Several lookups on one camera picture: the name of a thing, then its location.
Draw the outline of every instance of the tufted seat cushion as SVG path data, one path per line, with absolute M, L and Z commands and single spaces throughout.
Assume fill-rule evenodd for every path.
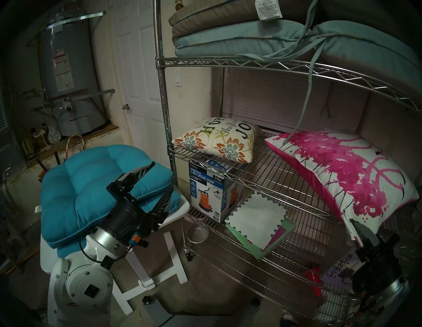
M 142 150 L 127 145 L 84 150 L 52 168 L 41 184 L 41 234 L 52 248 L 64 245 L 88 227 L 101 222 L 116 203 L 106 187 L 122 173 L 149 165 Z M 135 185 L 131 194 L 149 208 L 153 195 L 173 184 L 170 169 L 156 163 Z M 172 208 L 180 196 L 172 194 Z

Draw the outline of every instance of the white chair leg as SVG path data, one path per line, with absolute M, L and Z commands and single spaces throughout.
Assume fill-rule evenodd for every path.
M 169 279 L 171 276 L 177 275 L 180 284 L 187 282 L 186 273 L 183 269 L 182 262 L 180 261 L 180 257 L 177 253 L 176 247 L 174 246 L 173 238 L 171 237 L 170 232 L 164 233 L 164 239 L 167 244 L 168 251 L 170 253 L 171 261 L 173 262 L 173 266 L 171 268 L 167 269 L 166 271 L 163 271 L 158 276 L 151 278 L 148 276 L 145 269 L 142 267 L 142 264 L 139 262 L 135 253 L 133 251 L 130 251 L 126 256 L 126 259 L 141 279 L 138 281 L 139 286 L 134 287 L 125 293 L 122 293 L 113 278 L 113 296 L 115 297 L 117 303 L 120 305 L 126 315 L 129 315 L 133 312 L 133 309 L 128 303 L 129 300 L 139 296 L 140 294 L 150 289 L 153 289 L 155 285 L 165 281 L 166 279 Z

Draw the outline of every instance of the white door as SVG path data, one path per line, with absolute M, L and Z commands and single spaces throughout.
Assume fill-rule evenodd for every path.
M 133 143 L 157 162 L 170 166 L 155 68 L 152 0 L 112 1 L 117 74 Z

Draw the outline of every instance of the decorative pillow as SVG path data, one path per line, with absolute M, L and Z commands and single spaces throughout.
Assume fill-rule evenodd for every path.
M 258 126 L 243 120 L 212 117 L 174 139 L 173 144 L 231 161 L 251 162 L 254 141 L 260 134 Z
M 265 141 L 291 165 L 343 220 L 360 246 L 354 220 L 377 233 L 379 226 L 418 192 L 403 169 L 380 149 L 354 134 L 299 132 Z

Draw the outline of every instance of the light blue cushion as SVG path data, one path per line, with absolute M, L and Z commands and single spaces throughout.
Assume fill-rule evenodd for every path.
M 140 200 L 139 206 L 145 212 L 150 212 L 151 209 L 154 208 L 154 206 L 156 205 L 156 203 L 162 197 L 163 194 L 164 194 L 164 192 L 160 192 L 160 193 L 153 195 L 149 198 Z M 179 202 L 180 202 L 180 194 L 177 193 L 176 191 L 173 191 L 173 193 L 171 195 L 170 208 L 169 208 L 168 212 L 172 213 L 173 211 L 176 211 L 178 209 Z M 72 241 L 57 247 L 57 256 L 59 258 L 65 258 L 73 252 L 80 251 L 80 248 L 79 248 L 79 239 L 80 238 L 82 238 L 81 239 L 81 245 L 82 245 L 82 248 L 84 249 L 85 246 L 87 245 L 87 239 L 85 238 L 85 235 L 81 234 L 78 237 L 76 237 L 75 239 L 73 239 Z
M 418 55 L 398 39 L 372 27 L 329 21 L 316 25 L 311 34 L 326 35 L 320 55 L 329 65 L 356 71 L 393 85 L 422 100 L 422 64 Z M 310 36 L 312 42 L 316 36 Z
M 304 28 L 301 23 L 285 19 L 216 27 L 174 39 L 175 54 L 178 57 L 265 56 L 294 46 Z
M 52 248 L 97 225 L 116 203 L 106 190 L 122 173 L 149 165 L 142 150 L 127 145 L 84 150 L 52 168 L 41 184 L 41 233 Z M 173 184 L 170 169 L 156 163 L 131 194 L 144 199 Z

